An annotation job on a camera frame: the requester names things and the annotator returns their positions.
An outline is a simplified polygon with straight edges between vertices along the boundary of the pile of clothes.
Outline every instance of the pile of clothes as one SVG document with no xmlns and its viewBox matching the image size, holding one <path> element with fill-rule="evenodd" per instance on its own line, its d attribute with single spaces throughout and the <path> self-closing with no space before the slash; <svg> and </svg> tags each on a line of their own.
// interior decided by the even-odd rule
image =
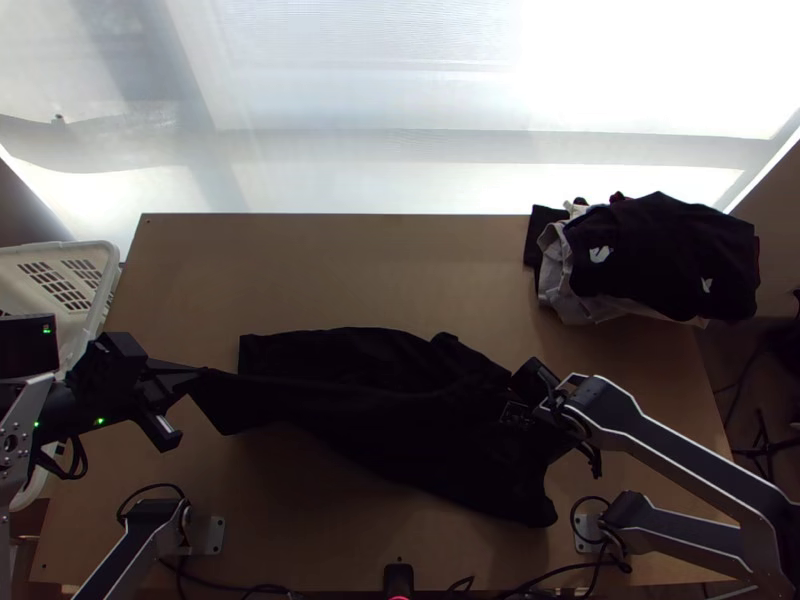
<svg viewBox="0 0 800 600">
<path fill-rule="evenodd" d="M 524 263 L 539 303 L 570 325 L 625 314 L 704 325 L 756 312 L 759 241 L 752 224 L 661 192 L 566 210 L 534 206 Z"/>
</svg>

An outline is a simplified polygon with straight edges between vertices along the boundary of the table surface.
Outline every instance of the table surface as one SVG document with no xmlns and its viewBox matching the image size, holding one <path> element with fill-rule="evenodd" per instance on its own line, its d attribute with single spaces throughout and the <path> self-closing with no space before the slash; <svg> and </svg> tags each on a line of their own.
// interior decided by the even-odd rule
<svg viewBox="0 0 800 600">
<path fill-rule="evenodd" d="M 729 448 L 691 328 L 626 317 L 567 327 L 539 308 L 522 265 L 527 217 L 144 215 L 106 323 L 130 331 L 156 358 L 235 370 L 238 336 L 379 326 L 429 339 L 449 331 L 508 369 L 538 356 L 555 373 L 602 374 L 650 416 L 725 455 Z M 85 436 L 89 473 L 50 503 L 36 581 L 80 583 L 121 534 L 114 511 L 143 485 L 179 484 L 199 513 L 227 519 L 224 549 L 189 570 L 217 581 L 281 583 L 301 591 L 380 589 L 383 566 L 413 564 L 418 589 L 475 575 L 476 589 L 507 589 L 587 560 L 567 515 L 586 494 L 625 489 L 662 508 L 721 513 L 634 459 L 604 454 L 594 481 L 572 452 L 545 481 L 559 512 L 546 530 L 476 514 L 382 481 L 288 426 L 219 435 L 191 399 L 168 415 L 184 431 L 159 454 L 125 423 Z M 676 559 L 633 558 L 601 589 L 725 577 Z M 589 570 L 552 585 L 586 585 Z M 147 585 L 174 578 L 152 569 Z"/>
</svg>

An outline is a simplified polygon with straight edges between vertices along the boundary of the dark cloth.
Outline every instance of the dark cloth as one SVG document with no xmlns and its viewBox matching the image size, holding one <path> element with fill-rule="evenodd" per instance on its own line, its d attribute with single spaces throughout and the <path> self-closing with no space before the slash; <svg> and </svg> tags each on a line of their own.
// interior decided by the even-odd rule
<svg viewBox="0 0 800 600">
<path fill-rule="evenodd" d="M 598 206 L 564 227 L 580 297 L 629 298 L 676 321 L 756 312 L 753 225 L 661 192 Z"/>
<path fill-rule="evenodd" d="M 575 200 L 577 203 L 578 200 L 583 200 L 583 198 L 576 198 Z M 528 235 L 525 238 L 525 249 L 522 252 L 522 262 L 526 267 L 531 267 L 533 269 L 533 282 L 536 286 L 537 293 L 539 292 L 539 271 L 542 268 L 542 260 L 544 257 L 536 240 L 539 239 L 539 236 L 542 235 L 544 228 L 547 227 L 549 223 L 555 223 L 556 221 L 563 221 L 566 219 L 569 219 L 569 212 L 566 210 L 548 208 L 547 206 L 539 206 L 538 204 L 534 204 L 533 210 L 531 210 L 531 218 L 528 220 Z"/>
<path fill-rule="evenodd" d="M 545 527 L 557 518 L 548 457 L 574 444 L 500 422 L 525 403 L 510 378 L 447 333 L 343 328 L 242 336 L 239 375 L 208 370 L 186 391 L 224 435 L 287 421 L 382 477 Z"/>
</svg>

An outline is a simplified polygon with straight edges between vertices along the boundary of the bright window light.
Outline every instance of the bright window light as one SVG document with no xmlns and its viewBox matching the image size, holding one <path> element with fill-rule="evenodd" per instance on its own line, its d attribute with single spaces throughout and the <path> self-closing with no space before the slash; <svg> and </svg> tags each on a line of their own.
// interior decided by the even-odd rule
<svg viewBox="0 0 800 600">
<path fill-rule="evenodd" d="M 800 128 L 797 0 L 0 0 L 0 157 L 79 239 L 143 211 L 730 210 Z"/>
</svg>

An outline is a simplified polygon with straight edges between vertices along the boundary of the mounting plate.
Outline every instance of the mounting plate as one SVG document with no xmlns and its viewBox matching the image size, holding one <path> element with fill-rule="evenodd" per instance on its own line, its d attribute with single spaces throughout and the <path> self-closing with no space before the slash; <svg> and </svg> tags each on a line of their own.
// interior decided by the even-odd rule
<svg viewBox="0 0 800 600">
<path fill-rule="evenodd" d="M 596 514 L 575 513 L 575 529 L 588 540 L 603 539 L 603 532 L 597 525 L 598 518 L 599 515 Z M 598 554 L 603 546 L 602 543 L 589 544 L 577 535 L 573 535 L 573 537 L 575 538 L 575 550 L 579 554 Z"/>
<path fill-rule="evenodd" d="M 225 519 L 217 515 L 194 516 L 188 523 L 186 537 L 189 546 L 178 549 L 178 554 L 213 556 L 222 552 L 225 537 Z"/>
</svg>

